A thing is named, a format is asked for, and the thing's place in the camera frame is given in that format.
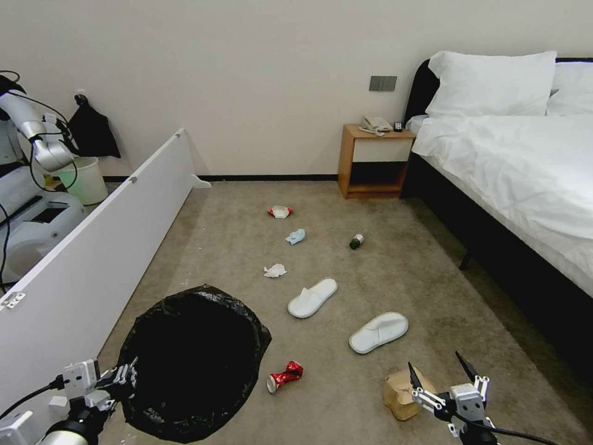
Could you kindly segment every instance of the crushed soda can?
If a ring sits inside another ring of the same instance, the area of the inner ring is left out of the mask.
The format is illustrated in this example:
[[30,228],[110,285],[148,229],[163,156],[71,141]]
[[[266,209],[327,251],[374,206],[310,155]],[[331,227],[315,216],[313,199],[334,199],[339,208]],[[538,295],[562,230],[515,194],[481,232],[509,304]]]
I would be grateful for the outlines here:
[[303,375],[303,367],[293,360],[288,362],[283,373],[271,373],[267,377],[266,386],[270,394],[275,393],[278,388],[291,380],[299,380]]
[[292,213],[292,207],[273,206],[267,212],[275,218],[286,218]]

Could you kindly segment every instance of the white bucket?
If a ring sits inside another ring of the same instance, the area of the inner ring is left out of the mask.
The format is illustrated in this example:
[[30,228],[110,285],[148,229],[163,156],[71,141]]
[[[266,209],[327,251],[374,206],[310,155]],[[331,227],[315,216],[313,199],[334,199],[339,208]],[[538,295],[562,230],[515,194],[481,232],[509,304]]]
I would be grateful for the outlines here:
[[[68,189],[68,193],[76,196],[83,205],[98,204],[107,198],[107,187],[103,181],[103,175],[99,170],[99,159],[97,158],[74,158],[78,169],[78,177],[74,184]],[[57,171],[62,184],[68,187],[74,180],[74,166],[72,164]]]

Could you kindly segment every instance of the wooden nightstand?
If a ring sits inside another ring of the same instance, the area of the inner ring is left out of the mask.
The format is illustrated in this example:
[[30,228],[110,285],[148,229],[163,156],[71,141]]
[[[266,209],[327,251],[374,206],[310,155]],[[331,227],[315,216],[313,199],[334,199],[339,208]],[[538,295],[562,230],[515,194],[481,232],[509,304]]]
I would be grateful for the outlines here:
[[407,130],[377,137],[344,125],[338,185],[344,198],[398,197],[416,136]]

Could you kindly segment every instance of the black garbage bag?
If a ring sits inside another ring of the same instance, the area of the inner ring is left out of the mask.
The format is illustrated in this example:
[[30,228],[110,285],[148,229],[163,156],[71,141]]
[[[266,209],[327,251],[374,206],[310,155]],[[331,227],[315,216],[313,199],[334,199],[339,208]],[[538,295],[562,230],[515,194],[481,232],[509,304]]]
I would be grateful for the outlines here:
[[78,145],[76,154],[121,158],[107,116],[91,107],[85,95],[76,95],[74,100],[78,104],[78,109],[68,122],[68,128]]
[[126,422],[159,439],[208,437],[245,403],[272,340],[241,301],[203,284],[164,298],[139,316],[118,365],[135,357],[135,395]]

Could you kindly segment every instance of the white partition board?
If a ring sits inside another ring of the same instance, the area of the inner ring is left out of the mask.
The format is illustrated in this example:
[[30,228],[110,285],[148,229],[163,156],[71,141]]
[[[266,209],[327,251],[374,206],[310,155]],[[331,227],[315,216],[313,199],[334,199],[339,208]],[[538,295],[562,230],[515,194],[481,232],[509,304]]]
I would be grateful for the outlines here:
[[[180,129],[11,289],[26,297],[0,311],[0,412],[97,356],[189,191],[209,187],[193,168]],[[43,431],[55,394],[24,405]]]

